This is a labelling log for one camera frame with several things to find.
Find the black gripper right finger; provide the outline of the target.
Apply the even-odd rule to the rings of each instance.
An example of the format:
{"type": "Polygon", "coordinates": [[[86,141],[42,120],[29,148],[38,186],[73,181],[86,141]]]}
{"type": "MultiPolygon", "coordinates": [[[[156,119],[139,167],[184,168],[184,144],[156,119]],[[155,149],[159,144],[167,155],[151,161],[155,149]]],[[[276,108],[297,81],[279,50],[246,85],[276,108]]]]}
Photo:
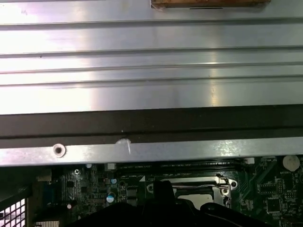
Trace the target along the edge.
{"type": "Polygon", "coordinates": [[[171,182],[165,181],[165,212],[178,227],[266,227],[267,223],[216,203],[206,203],[197,210],[188,201],[176,202],[171,182]]]}

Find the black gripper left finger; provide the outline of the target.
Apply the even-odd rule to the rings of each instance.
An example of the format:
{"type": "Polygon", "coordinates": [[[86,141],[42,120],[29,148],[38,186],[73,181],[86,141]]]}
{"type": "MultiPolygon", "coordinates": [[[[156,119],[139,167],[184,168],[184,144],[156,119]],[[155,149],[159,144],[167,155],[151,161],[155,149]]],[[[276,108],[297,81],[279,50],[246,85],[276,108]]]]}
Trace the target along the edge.
{"type": "Polygon", "coordinates": [[[154,199],[143,207],[119,202],[73,222],[74,227],[164,227],[165,182],[155,181],[154,199]]]}

